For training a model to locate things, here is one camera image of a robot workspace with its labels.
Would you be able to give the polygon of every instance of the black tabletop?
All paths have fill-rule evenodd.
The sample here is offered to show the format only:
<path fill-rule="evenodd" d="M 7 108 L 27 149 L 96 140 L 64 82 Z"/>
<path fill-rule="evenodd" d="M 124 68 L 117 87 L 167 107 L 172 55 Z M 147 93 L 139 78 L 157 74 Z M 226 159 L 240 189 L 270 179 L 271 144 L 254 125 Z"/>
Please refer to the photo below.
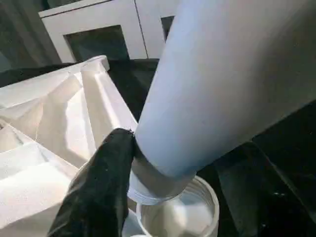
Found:
<path fill-rule="evenodd" d="M 109 75 L 138 120 L 158 60 L 110 61 Z M 0 87 L 70 64 L 0 74 Z M 218 237 L 316 236 L 316 103 L 198 172 L 220 202 Z"/>

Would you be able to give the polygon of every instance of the glass cabinet door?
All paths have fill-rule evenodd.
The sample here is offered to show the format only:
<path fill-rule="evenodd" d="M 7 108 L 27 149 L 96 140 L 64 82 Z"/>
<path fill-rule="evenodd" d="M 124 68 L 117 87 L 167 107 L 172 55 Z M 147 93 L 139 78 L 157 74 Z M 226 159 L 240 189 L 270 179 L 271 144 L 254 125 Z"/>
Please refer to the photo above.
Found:
<path fill-rule="evenodd" d="M 147 58 L 134 0 L 81 0 L 39 13 L 62 62 Z"/>
<path fill-rule="evenodd" d="M 160 58 L 180 0 L 135 0 L 149 58 Z"/>

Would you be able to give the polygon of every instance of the white container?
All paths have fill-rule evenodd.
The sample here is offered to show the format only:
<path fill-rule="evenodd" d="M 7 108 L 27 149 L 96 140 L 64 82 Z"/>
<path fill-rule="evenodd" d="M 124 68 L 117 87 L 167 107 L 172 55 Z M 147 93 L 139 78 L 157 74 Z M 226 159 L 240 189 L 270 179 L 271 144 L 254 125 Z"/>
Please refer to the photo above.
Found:
<path fill-rule="evenodd" d="M 216 237 L 219 202 L 214 190 L 195 177 L 176 198 L 159 205 L 137 204 L 137 219 L 148 237 Z"/>

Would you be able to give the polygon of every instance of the white cabinet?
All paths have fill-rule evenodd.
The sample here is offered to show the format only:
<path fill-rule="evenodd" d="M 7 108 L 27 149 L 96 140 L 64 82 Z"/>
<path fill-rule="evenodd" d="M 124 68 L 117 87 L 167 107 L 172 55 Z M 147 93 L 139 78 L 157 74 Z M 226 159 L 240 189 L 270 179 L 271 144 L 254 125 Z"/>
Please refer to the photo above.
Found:
<path fill-rule="evenodd" d="M 82 0 L 39 15 L 62 62 L 76 61 L 67 35 L 112 26 L 120 27 L 130 59 L 147 58 L 133 0 Z"/>
<path fill-rule="evenodd" d="M 81 0 L 39 13 L 62 62 L 85 60 L 86 39 L 95 54 L 160 58 L 166 28 L 180 0 Z"/>
<path fill-rule="evenodd" d="M 163 18 L 174 16 L 180 0 L 135 0 L 149 58 L 160 58 L 165 44 Z"/>

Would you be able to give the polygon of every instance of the white cylindrical tube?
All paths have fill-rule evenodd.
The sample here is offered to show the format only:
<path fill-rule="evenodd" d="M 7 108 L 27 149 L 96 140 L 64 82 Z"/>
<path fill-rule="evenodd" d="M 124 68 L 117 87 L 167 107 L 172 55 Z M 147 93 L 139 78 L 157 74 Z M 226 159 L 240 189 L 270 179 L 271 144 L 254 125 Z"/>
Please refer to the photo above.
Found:
<path fill-rule="evenodd" d="M 316 98 L 316 2 L 183 0 L 139 125 L 129 196 L 155 204 Z"/>

